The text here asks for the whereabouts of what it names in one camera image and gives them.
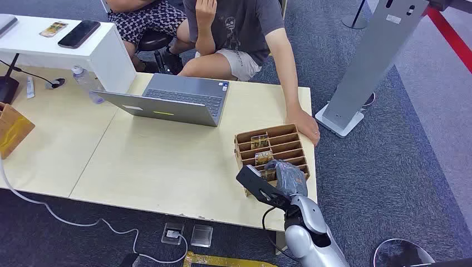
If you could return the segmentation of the person's right hand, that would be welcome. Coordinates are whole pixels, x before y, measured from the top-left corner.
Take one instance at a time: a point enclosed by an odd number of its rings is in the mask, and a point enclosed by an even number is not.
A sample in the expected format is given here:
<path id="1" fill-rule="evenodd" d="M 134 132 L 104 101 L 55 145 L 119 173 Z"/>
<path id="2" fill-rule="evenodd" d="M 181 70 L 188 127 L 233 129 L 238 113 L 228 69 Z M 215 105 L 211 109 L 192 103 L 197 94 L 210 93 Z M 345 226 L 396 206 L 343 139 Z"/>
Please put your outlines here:
<path id="1" fill-rule="evenodd" d="M 217 0 L 197 0 L 195 4 L 196 21 L 199 28 L 210 28 L 217 11 Z"/>

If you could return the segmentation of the person's left hand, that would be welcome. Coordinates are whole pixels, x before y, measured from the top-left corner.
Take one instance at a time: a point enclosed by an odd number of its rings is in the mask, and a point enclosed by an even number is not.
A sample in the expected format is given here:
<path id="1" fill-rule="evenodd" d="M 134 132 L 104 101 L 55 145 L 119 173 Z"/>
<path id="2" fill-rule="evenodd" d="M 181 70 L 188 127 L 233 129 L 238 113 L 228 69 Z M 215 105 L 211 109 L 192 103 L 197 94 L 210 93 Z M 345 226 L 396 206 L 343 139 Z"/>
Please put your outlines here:
<path id="1" fill-rule="evenodd" d="M 287 123 L 293 123 L 298 131 L 305 135 L 316 147 L 320 140 L 319 128 L 316 120 L 300 107 L 287 108 Z"/>

